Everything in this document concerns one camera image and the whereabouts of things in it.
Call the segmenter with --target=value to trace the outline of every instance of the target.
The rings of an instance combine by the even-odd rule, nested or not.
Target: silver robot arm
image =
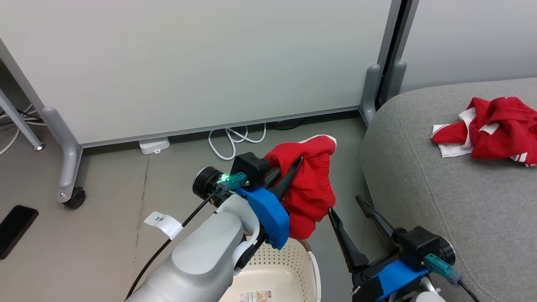
[[[211,218],[183,240],[128,302],[218,302],[233,282],[238,256],[250,245],[259,221],[248,202],[228,198]]]

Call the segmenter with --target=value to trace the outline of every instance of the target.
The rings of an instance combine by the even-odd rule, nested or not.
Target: red cloth
[[[517,97],[492,101],[473,98],[467,110],[475,109],[468,131],[464,121],[443,127],[431,139],[436,143],[464,144],[469,137],[477,159],[511,159],[527,166],[537,164],[537,111]]]
[[[335,150],[335,139],[319,135],[304,142],[282,143],[265,155],[272,166],[280,166],[282,175],[297,158],[304,157],[282,202],[289,213],[289,237],[307,239],[315,230],[315,222],[320,222],[336,203],[328,179],[330,155]]]

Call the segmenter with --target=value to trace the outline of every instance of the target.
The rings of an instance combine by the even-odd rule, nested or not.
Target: product sticker
[[[238,295],[238,302],[274,302],[271,291],[242,292]]]

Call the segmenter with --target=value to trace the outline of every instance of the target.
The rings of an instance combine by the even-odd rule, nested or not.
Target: white basket
[[[320,302],[321,277],[305,241],[289,238],[281,250],[263,244],[220,302]]]

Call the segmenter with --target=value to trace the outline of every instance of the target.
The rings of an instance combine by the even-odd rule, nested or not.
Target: white device
[[[140,144],[140,149],[142,149],[143,154],[159,154],[162,150],[170,146],[170,141],[166,137],[140,140],[138,143]]]

